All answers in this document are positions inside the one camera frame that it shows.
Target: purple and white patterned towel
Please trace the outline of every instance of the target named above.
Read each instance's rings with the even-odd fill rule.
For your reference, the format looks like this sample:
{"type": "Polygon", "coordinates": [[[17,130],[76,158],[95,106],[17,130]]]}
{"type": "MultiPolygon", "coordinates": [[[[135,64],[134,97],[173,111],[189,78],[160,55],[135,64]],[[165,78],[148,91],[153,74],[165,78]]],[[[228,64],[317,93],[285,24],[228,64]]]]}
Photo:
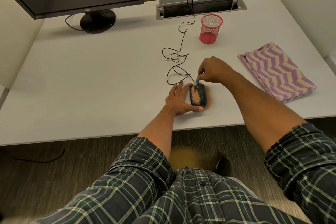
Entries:
{"type": "Polygon", "coordinates": [[[281,102],[303,97],[317,88],[275,43],[240,54],[238,58],[266,92],[281,102]]]}

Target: red mesh pen holder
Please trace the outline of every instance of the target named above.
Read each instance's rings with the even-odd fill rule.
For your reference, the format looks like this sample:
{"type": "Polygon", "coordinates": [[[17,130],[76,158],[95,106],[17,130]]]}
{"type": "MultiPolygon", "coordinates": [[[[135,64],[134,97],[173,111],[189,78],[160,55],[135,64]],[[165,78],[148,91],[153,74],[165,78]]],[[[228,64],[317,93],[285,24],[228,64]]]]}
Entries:
{"type": "Polygon", "coordinates": [[[217,14],[207,14],[202,20],[201,35],[199,40],[204,44],[213,44],[216,42],[219,28],[223,24],[223,19],[217,14]]]}

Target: floor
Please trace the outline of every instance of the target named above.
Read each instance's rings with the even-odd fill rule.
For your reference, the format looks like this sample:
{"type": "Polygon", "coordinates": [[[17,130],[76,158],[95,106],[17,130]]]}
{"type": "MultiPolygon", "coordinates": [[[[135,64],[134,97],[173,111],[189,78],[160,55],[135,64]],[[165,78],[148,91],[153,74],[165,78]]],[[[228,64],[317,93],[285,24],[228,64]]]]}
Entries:
{"type": "MultiPolygon", "coordinates": [[[[316,127],[336,140],[336,117],[311,120],[316,127]]],[[[107,171],[130,136],[82,139],[39,144],[4,146],[1,149],[17,158],[47,161],[22,162],[0,153],[0,211],[2,224],[29,223],[64,206],[81,190],[107,171]]],[[[305,221],[298,206],[288,201],[263,165],[263,152],[245,126],[207,128],[173,132],[171,164],[214,170],[219,157],[228,156],[233,176],[255,194],[287,213],[305,221]]]]}

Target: person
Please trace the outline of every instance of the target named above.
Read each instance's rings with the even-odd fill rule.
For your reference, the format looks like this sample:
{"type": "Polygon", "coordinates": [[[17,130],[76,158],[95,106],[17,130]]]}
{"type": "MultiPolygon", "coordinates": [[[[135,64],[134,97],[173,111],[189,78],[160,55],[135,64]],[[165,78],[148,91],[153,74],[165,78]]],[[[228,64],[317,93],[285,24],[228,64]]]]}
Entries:
{"type": "MultiPolygon", "coordinates": [[[[203,61],[198,79],[232,93],[285,196],[313,223],[335,223],[335,143],[216,57],[203,61]]],[[[171,89],[166,105],[105,175],[33,223],[304,223],[262,202],[236,179],[199,168],[173,173],[168,161],[174,117],[203,110],[185,102],[189,86],[180,82],[171,89]]],[[[217,172],[225,173],[227,163],[222,158],[217,172]]]]}

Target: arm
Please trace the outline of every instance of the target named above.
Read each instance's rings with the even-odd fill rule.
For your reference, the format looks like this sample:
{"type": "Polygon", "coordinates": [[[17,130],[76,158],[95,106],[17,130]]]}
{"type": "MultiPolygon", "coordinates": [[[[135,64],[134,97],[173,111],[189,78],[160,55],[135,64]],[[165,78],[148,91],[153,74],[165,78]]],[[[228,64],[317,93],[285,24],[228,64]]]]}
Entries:
{"type": "Polygon", "coordinates": [[[64,208],[32,223],[131,223],[148,209],[172,183],[167,158],[174,117],[203,110],[185,102],[191,84],[183,89],[182,85],[170,90],[161,112],[130,141],[105,175],[64,208]]]}
{"type": "Polygon", "coordinates": [[[264,152],[293,127],[305,122],[216,57],[203,61],[198,79],[219,82],[227,87],[238,104],[247,129],[264,152]]]}
{"type": "Polygon", "coordinates": [[[222,83],[232,93],[247,129],[267,153],[266,167],[285,196],[313,223],[335,223],[335,143],[220,59],[205,59],[198,79],[222,83]]]}

